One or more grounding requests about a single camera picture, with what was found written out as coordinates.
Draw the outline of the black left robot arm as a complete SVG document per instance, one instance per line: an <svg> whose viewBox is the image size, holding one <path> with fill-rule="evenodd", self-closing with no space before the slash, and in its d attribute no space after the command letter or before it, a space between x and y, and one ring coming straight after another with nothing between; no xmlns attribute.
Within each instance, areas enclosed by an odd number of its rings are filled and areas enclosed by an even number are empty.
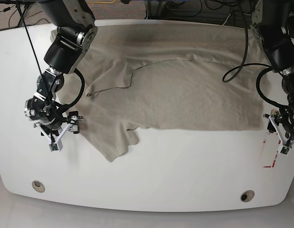
<svg viewBox="0 0 294 228"><path fill-rule="evenodd" d="M287 155L294 145L294 44L287 21L294 12L294 0L255 0L251 9L251 29L269 63L257 76L256 90L268 104L278 108L264 114L269 120L268 130L277 133L281 141L278 152ZM267 98L261 91L262 77L273 71L282 76L282 89L287 105Z"/></svg>

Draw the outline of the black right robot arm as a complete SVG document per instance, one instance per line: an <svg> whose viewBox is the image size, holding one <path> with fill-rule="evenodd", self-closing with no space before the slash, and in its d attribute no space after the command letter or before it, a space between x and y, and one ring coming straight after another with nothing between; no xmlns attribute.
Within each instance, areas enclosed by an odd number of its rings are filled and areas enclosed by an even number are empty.
<svg viewBox="0 0 294 228"><path fill-rule="evenodd" d="M37 4L57 27L56 37L45 54L48 68L37 79L37 91L25 103L25 116L34 121L41 135L48 140L51 151L63 148L66 132L78 134L82 116L72 108L82 97L85 79L77 65L87 53L98 28L95 17L84 0L39 0ZM56 93L64 86L64 75L76 74L81 82L77 97L69 104L56 102Z"/></svg>

